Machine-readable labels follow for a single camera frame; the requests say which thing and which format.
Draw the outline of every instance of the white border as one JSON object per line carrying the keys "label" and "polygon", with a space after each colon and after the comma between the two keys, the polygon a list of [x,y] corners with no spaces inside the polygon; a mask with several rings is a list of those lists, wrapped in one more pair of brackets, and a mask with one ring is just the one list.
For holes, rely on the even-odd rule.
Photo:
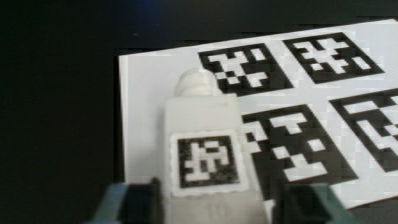
{"label": "white border", "polygon": [[[236,165],[239,183],[181,188],[179,187],[179,169],[177,169],[179,167],[177,140],[186,138],[204,138],[204,137],[218,137],[218,136],[229,136],[230,138],[230,148],[232,148],[234,165]],[[241,143],[237,141],[237,134],[234,130],[200,131],[200,132],[186,132],[186,133],[172,134],[168,152],[170,152],[170,193],[172,193],[172,196],[175,197],[198,196],[202,194],[229,193],[236,191],[245,191],[248,189],[243,154],[241,154]]]}

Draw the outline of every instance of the dark surface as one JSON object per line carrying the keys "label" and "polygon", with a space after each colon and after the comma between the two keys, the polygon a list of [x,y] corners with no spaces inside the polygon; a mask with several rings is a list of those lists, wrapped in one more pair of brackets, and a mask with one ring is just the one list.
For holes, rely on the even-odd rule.
{"label": "dark surface", "polygon": [[120,178],[115,55],[385,19],[398,2],[30,2],[0,6],[0,222],[81,223]]}

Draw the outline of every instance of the green part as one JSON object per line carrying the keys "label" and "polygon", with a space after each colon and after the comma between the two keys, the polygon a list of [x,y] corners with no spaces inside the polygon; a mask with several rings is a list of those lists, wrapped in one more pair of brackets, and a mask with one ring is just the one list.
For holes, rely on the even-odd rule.
{"label": "green part", "polygon": [[351,213],[342,207],[328,185],[312,184],[310,187],[332,217],[332,220],[326,222],[326,224],[360,224]]}

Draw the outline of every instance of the white object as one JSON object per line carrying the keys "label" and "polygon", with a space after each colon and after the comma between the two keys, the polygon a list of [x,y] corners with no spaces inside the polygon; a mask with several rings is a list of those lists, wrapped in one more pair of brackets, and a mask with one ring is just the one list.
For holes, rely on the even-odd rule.
{"label": "white object", "polygon": [[236,96],[220,94],[209,71],[189,70],[165,105],[166,224],[266,223],[241,125]]}

